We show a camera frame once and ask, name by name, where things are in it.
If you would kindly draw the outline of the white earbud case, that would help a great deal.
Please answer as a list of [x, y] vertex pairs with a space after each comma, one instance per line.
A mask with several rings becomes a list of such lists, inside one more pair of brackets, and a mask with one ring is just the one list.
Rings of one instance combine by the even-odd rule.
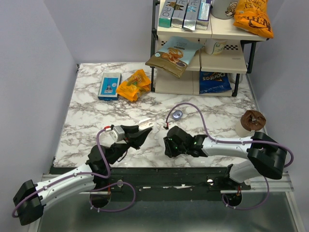
[[151, 118], [142, 119], [138, 123], [139, 131], [142, 131], [148, 128], [153, 128], [153, 126], [154, 126], [154, 123]]

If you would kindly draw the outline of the purple earbud charging case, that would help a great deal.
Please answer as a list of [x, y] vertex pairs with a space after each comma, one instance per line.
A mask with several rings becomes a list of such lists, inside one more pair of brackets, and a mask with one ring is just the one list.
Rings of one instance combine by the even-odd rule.
[[176, 121], [180, 120], [183, 116], [183, 112], [181, 110], [176, 110], [172, 113], [172, 118]]

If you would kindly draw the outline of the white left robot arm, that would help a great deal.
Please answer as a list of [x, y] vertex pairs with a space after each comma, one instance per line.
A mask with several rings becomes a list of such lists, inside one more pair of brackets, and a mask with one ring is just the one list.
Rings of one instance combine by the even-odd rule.
[[129, 148], [136, 150], [145, 142], [153, 127], [107, 126], [97, 133], [97, 144], [88, 154], [83, 165], [47, 181], [24, 182], [13, 197], [15, 205], [12, 217], [22, 226], [42, 217], [48, 207], [60, 200], [84, 191], [95, 192], [111, 187], [110, 165], [126, 154]]

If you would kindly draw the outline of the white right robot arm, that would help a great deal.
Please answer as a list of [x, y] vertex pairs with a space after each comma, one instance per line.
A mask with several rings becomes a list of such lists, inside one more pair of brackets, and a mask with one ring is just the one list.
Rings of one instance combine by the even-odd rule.
[[178, 126], [172, 127], [164, 137], [165, 155], [192, 157], [227, 156], [245, 161], [228, 166], [222, 177], [227, 189], [234, 189], [239, 183], [257, 176], [273, 180], [282, 178], [287, 150], [263, 132], [239, 139], [210, 138], [207, 135], [191, 136]]

